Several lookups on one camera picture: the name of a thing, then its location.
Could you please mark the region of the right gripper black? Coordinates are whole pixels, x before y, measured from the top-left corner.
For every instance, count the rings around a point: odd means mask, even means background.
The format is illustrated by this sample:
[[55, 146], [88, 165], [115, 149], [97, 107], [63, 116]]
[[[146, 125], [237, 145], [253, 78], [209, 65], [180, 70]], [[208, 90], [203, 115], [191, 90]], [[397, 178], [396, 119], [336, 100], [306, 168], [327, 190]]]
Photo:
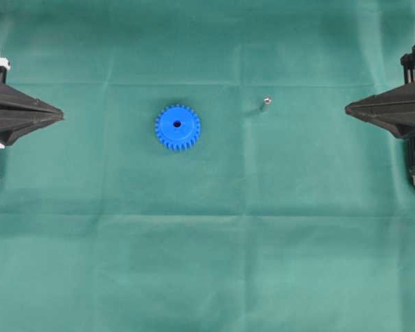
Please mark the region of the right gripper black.
[[345, 106], [345, 113], [363, 122], [380, 127], [390, 132], [397, 139], [407, 140], [407, 164], [415, 187], [415, 124], [405, 124], [398, 120], [384, 120], [381, 117], [356, 111], [356, 109], [403, 105], [415, 102], [415, 45], [411, 53], [403, 55], [400, 59], [403, 68], [404, 85], [367, 98], [352, 102]]

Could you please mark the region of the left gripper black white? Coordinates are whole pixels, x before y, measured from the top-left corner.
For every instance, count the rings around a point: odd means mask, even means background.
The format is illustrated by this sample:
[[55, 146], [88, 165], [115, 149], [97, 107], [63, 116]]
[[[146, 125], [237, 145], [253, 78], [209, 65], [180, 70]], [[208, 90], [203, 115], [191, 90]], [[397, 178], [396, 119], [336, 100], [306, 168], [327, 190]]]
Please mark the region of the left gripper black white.
[[0, 56], [0, 149], [64, 119], [61, 109], [4, 84], [10, 68], [8, 59]]

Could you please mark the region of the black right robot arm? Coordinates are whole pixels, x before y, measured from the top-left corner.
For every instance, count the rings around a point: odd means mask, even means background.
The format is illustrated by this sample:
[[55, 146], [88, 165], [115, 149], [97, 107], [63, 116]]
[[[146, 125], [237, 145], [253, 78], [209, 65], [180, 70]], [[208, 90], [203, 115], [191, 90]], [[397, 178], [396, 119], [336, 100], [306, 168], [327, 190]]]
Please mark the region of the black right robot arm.
[[415, 187], [415, 45], [400, 59], [404, 84], [352, 102], [345, 113], [390, 132], [407, 146], [407, 169]]

